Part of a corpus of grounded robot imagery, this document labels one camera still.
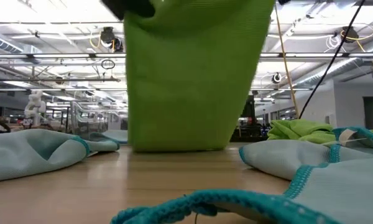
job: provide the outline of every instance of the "desk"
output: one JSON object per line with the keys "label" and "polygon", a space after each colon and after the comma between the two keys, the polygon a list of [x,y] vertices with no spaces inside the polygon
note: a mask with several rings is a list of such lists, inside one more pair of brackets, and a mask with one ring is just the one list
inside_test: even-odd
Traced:
{"label": "desk", "polygon": [[[197,189],[246,189],[281,194],[289,182],[250,169],[232,143],[224,151],[96,154],[74,166],[0,182],[0,223],[103,224],[118,211],[157,205]],[[193,224],[194,215],[181,223]],[[198,224],[251,223],[231,213],[198,216]]]}

